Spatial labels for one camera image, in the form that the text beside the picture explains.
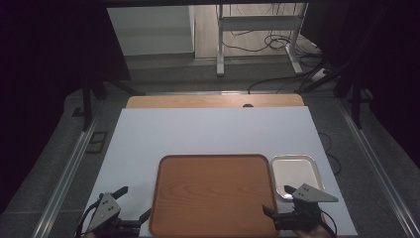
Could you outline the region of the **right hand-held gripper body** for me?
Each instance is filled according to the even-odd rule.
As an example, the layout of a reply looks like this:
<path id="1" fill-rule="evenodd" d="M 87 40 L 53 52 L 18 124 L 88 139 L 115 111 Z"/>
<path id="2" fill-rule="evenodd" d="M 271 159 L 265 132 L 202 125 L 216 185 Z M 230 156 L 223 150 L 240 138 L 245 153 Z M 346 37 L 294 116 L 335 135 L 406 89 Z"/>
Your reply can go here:
<path id="1" fill-rule="evenodd" d="M 304 183 L 291 194 L 293 210 L 274 215 L 273 224 L 276 230 L 310 231 L 318 225 L 328 232 L 336 232 L 322 219 L 322 209 L 319 202 L 338 202 L 339 199 L 329 193 Z"/>

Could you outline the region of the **brown wooden tray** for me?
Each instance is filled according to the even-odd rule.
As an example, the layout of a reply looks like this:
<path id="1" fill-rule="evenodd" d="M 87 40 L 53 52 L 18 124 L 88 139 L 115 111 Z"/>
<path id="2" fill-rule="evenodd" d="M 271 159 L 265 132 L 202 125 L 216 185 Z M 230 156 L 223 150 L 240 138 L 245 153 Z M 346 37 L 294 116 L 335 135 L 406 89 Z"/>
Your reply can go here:
<path id="1" fill-rule="evenodd" d="M 262 155 L 166 156 L 158 165 L 154 238 L 276 238 L 277 210 Z"/>

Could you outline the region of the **small metal tray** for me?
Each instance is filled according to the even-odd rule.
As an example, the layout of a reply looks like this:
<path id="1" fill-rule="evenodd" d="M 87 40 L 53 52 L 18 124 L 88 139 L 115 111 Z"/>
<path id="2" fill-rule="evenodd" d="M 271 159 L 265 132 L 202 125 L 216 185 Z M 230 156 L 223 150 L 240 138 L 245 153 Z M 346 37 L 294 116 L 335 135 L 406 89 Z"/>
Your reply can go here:
<path id="1" fill-rule="evenodd" d="M 325 190 L 316 162 L 307 155 L 276 156 L 270 165 L 275 190 L 283 199 L 292 198 L 284 189 L 286 185 L 300 188 L 306 183 Z"/>

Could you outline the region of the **black floor socket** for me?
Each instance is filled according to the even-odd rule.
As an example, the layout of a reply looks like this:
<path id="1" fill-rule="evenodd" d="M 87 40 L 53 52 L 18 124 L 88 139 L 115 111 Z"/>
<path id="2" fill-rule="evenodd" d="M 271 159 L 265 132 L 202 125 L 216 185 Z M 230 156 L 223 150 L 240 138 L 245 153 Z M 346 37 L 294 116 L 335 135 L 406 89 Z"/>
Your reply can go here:
<path id="1" fill-rule="evenodd" d="M 108 135 L 107 131 L 94 132 L 91 135 L 91 138 L 88 142 L 85 153 L 86 154 L 101 154 L 105 146 L 107 135 Z"/>

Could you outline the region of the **aluminium floor rail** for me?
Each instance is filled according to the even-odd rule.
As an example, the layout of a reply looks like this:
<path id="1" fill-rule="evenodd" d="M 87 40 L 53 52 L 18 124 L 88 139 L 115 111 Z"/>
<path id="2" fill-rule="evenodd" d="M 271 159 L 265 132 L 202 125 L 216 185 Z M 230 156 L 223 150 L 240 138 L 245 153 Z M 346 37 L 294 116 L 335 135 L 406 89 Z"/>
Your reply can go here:
<path id="1" fill-rule="evenodd" d="M 406 237 L 420 238 L 420 226 L 416 224 L 412 212 L 410 211 L 402 196 L 398 193 L 389 175 L 386 173 L 376 152 L 369 142 L 365 131 L 354 121 L 351 114 L 351 109 L 346 104 L 346 100 L 338 99 L 337 103 L 342 111 L 343 116 L 345 117 L 348 127 L 352 131 L 356 142 L 364 154 L 364 158 L 366 159 L 371 172 L 378 182 Z"/>
<path id="2" fill-rule="evenodd" d="M 47 206 L 31 235 L 31 238 L 49 238 L 53 225 L 59 214 L 60 208 L 67 196 L 71 183 L 80 165 L 81 159 L 86 151 L 89 140 L 96 128 L 99 114 L 102 111 L 104 103 L 100 102 L 92 112 L 91 122 L 81 131 L 76 144 L 67 159 L 62 174 L 52 192 Z"/>

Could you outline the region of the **white cabinet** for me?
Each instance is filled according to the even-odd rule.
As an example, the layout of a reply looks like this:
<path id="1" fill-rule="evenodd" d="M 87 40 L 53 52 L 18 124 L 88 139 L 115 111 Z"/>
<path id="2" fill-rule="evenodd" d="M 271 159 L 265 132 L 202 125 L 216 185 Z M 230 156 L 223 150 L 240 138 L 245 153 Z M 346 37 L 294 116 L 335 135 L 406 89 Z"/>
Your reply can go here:
<path id="1" fill-rule="evenodd" d="M 108 8 L 124 56 L 194 52 L 191 6 Z"/>

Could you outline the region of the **white board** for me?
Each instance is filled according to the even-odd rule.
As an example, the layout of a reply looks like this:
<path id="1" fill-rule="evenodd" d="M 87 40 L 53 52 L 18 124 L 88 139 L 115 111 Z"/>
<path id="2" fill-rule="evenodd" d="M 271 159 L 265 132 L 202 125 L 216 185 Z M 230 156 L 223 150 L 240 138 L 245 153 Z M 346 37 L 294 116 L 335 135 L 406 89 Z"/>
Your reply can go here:
<path id="1" fill-rule="evenodd" d="M 152 206 L 163 157 L 238 154 L 311 157 L 326 192 L 339 198 L 321 205 L 333 218 L 329 225 L 341 237 L 357 234 L 306 106 L 124 109 L 88 202 L 126 186 L 120 216 L 136 219 Z"/>

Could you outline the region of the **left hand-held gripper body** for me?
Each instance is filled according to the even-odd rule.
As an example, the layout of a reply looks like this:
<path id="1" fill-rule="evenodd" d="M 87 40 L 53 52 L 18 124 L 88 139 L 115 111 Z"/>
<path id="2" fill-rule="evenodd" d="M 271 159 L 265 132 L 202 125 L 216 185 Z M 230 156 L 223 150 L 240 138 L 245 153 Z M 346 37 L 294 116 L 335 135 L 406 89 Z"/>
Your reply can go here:
<path id="1" fill-rule="evenodd" d="M 86 229 L 97 238 L 138 238 L 141 223 L 139 220 L 123 220 L 119 217 L 121 207 L 109 192 L 104 193 Z"/>

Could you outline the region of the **wooden table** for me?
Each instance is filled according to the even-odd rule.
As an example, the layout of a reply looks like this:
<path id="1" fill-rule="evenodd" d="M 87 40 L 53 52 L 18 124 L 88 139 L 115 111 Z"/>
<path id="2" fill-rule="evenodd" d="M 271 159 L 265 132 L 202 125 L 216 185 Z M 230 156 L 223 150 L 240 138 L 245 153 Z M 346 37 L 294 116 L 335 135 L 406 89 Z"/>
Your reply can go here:
<path id="1" fill-rule="evenodd" d="M 222 94 L 132 96 L 127 108 L 239 108 L 303 106 L 298 94 Z"/>

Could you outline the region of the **black stand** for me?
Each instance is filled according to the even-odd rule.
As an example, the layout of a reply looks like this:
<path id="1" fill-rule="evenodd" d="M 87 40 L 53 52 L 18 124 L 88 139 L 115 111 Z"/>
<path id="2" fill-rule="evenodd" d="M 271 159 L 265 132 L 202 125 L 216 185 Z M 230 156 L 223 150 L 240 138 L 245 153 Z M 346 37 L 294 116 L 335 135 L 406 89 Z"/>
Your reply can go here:
<path id="1" fill-rule="evenodd" d="M 322 76 L 315 82 L 308 83 L 308 81 L 323 67 L 327 65 L 327 61 L 322 59 L 316 66 L 310 71 L 303 74 L 303 82 L 300 84 L 296 92 L 298 94 L 308 93 L 321 85 L 332 81 L 333 79 L 338 79 L 336 86 L 333 89 L 333 95 L 336 98 L 344 98 L 348 93 L 351 93 L 351 118 L 356 124 L 358 129 L 362 129 L 361 122 L 361 104 L 367 102 L 366 99 L 362 97 L 362 70 L 359 68 L 356 62 L 352 60 L 344 63 L 343 65 L 333 68 L 329 73 Z"/>
<path id="2" fill-rule="evenodd" d="M 143 91 L 137 90 L 121 80 L 113 79 L 111 76 L 102 72 L 91 72 L 81 77 L 81 89 L 83 99 L 83 130 L 86 131 L 93 121 L 91 94 L 99 100 L 105 100 L 108 96 L 108 91 L 104 83 L 108 82 L 111 85 L 127 92 L 132 96 L 145 96 Z"/>

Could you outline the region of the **white metal desk frame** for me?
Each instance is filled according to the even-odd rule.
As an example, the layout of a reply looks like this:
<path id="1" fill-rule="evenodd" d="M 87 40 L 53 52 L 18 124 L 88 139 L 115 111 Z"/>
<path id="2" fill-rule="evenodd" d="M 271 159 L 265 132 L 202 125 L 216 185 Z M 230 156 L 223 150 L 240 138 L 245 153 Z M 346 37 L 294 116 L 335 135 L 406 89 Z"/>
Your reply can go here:
<path id="1" fill-rule="evenodd" d="M 224 16 L 224 6 L 216 6 L 216 16 L 218 24 L 218 45 L 216 56 L 216 73 L 218 76 L 225 74 L 224 65 L 224 33 L 234 31 L 288 31 L 291 33 L 285 45 L 285 52 L 291 63 L 294 72 L 302 74 L 302 68 L 298 62 L 295 49 L 297 39 L 304 21 L 305 12 L 308 4 L 302 3 L 298 13 L 292 15 L 255 15 L 255 16 Z"/>

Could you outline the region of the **dark curtain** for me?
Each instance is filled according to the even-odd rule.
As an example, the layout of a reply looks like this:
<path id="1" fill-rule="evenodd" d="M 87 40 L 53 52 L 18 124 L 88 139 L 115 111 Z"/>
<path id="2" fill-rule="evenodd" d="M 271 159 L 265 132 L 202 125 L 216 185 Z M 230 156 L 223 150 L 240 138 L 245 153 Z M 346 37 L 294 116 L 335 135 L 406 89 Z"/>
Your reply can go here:
<path id="1" fill-rule="evenodd" d="M 67 95 L 129 70 L 103 0 L 0 0 L 0 213 L 48 143 Z"/>
<path id="2" fill-rule="evenodd" d="M 322 0 L 309 4 L 301 35 L 339 67 L 386 7 L 360 59 L 370 110 L 420 168 L 420 0 Z"/>

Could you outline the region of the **person's right hand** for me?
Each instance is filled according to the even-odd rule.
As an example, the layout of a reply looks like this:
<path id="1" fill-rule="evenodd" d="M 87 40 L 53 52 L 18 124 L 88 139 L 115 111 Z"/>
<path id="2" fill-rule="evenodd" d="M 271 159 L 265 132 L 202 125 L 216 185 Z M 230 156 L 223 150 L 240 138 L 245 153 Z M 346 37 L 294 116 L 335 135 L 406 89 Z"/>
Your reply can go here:
<path id="1" fill-rule="evenodd" d="M 331 238 L 329 232 L 320 225 L 308 232 L 303 230 L 294 230 L 294 233 L 298 238 Z"/>

